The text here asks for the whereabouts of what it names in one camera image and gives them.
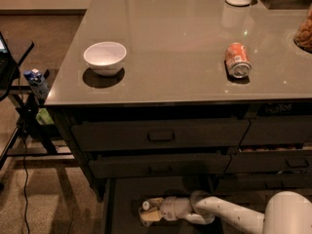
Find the gray countertop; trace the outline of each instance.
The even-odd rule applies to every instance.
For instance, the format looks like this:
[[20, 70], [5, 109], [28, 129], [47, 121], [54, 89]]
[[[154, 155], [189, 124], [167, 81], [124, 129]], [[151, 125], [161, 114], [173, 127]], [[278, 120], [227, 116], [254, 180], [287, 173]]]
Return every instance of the gray countertop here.
[[[224, 0], [93, 0], [46, 105], [312, 98], [312, 55], [293, 42], [305, 14], [260, 2], [237, 8]], [[116, 80], [98, 79], [83, 59], [101, 41], [128, 51], [124, 76], [113, 86], [107, 84]], [[226, 76], [224, 53], [233, 42], [247, 47], [253, 67], [244, 84]]]

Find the concrete floor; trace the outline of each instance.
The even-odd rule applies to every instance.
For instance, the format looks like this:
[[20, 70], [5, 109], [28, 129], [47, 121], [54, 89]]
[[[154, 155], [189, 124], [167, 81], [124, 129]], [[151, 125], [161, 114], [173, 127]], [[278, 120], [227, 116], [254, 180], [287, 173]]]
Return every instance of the concrete floor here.
[[[59, 69], [80, 21], [80, 16], [0, 16], [0, 30], [5, 38], [28, 38], [34, 42], [35, 47], [21, 70], [44, 71]], [[1, 153], [16, 126], [18, 114], [7, 98], [0, 102], [0, 112]], [[28, 147], [40, 145], [35, 139], [28, 138], [26, 142]], [[22, 146], [22, 142], [18, 141], [17, 145]], [[27, 157], [26, 166], [30, 233], [100, 233], [103, 205], [97, 201], [71, 155], [61, 159]], [[22, 158], [9, 158], [0, 171], [0, 183], [4, 185], [0, 188], [0, 234], [27, 233], [25, 178]], [[299, 192], [312, 195], [311, 190]], [[226, 197], [233, 203], [263, 212], [274, 193], [242, 192]], [[224, 222], [223, 229], [224, 234], [242, 233]]]

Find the green object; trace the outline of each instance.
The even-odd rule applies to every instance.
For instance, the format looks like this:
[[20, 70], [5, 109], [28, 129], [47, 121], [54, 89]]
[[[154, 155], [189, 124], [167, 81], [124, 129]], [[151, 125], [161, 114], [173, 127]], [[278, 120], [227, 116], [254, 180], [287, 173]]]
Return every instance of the green object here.
[[39, 122], [40, 125], [53, 125], [54, 121], [51, 118], [48, 110], [46, 108], [40, 108], [37, 115], [36, 119]]

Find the cable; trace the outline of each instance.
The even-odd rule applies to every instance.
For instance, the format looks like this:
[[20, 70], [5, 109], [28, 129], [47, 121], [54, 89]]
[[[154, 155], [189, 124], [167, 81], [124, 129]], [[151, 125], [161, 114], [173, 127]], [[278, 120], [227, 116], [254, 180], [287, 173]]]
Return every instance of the cable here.
[[[19, 77], [19, 92], [20, 92], [20, 97], [21, 97], [21, 101], [23, 101], [23, 93], [20, 87], [20, 77]], [[25, 198], [25, 211], [24, 211], [24, 222], [26, 224], [27, 227], [27, 233], [30, 234], [30, 228], [29, 228], [29, 224], [28, 224], [28, 220], [27, 220], [27, 210], [28, 210], [28, 197], [27, 197], [27, 183], [28, 183], [28, 170], [27, 170], [27, 166], [26, 166], [26, 155], [27, 155], [27, 143], [25, 140], [25, 136], [24, 136], [24, 132], [25, 132], [25, 125], [26, 125], [26, 120], [25, 120], [25, 108], [21, 109], [21, 119], [22, 119], [22, 128], [21, 128], [21, 139], [23, 142], [23, 145], [25, 147], [25, 151], [24, 151], [24, 155], [23, 155], [23, 159], [22, 159], [22, 164], [23, 164], [23, 168], [25, 170], [26, 173], [26, 178], [25, 178], [25, 183], [24, 183], [24, 187], [23, 187], [23, 196]]]

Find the drawer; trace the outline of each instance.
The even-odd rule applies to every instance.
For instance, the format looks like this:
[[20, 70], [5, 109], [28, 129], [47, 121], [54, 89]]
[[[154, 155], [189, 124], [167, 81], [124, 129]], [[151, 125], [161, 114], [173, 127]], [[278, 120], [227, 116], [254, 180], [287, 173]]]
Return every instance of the drawer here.
[[191, 119], [84, 122], [71, 128], [82, 151], [237, 146], [249, 121]]
[[218, 217], [211, 224], [194, 225], [186, 220], [162, 219], [146, 227], [139, 221], [138, 208], [149, 198], [185, 196], [194, 190], [205, 190], [209, 185], [196, 176], [161, 176], [112, 178], [104, 194], [102, 234], [221, 234]]
[[304, 143], [312, 139], [312, 116], [263, 117], [251, 120], [242, 145]]
[[312, 156], [279, 153], [246, 153], [233, 155], [226, 169], [228, 174], [261, 173], [279, 171], [309, 171], [312, 169]]
[[221, 178], [214, 193], [312, 188], [311, 174], [233, 175]]
[[90, 161], [96, 178], [223, 174], [230, 161], [221, 154], [164, 154], [103, 157]]

